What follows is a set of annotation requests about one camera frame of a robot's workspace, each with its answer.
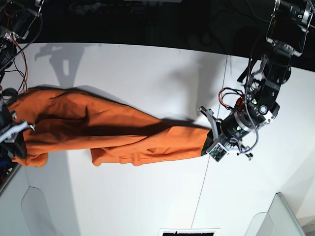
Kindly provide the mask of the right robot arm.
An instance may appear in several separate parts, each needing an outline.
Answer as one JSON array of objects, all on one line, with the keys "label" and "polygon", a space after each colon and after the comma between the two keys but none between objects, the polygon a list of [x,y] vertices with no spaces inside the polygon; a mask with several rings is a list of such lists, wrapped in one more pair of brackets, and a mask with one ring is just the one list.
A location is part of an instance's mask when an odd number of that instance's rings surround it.
[{"label": "right robot arm", "polygon": [[25,71],[14,71],[22,76],[18,89],[0,89],[0,156],[2,158],[25,159],[27,148],[23,132],[34,129],[34,125],[18,120],[15,111],[9,106],[27,90],[28,65],[25,49],[39,37],[42,27],[42,0],[2,0],[0,2],[0,77],[3,79],[15,59],[22,57]]}]

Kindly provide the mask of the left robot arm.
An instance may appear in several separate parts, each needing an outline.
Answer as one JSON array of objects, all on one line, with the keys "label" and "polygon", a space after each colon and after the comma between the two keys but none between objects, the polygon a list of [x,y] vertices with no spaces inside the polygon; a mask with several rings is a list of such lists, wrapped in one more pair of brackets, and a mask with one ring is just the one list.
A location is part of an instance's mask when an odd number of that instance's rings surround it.
[{"label": "left robot arm", "polygon": [[253,70],[255,42],[247,68],[239,76],[243,90],[225,87],[218,93],[219,103],[229,111],[225,119],[215,118],[211,109],[200,107],[211,124],[201,155],[219,162],[230,153],[252,158],[253,147],[242,139],[271,123],[280,109],[276,102],[281,85],[291,76],[291,59],[303,54],[311,20],[315,14],[312,0],[277,0],[266,33],[269,45],[261,56],[260,68]]}]

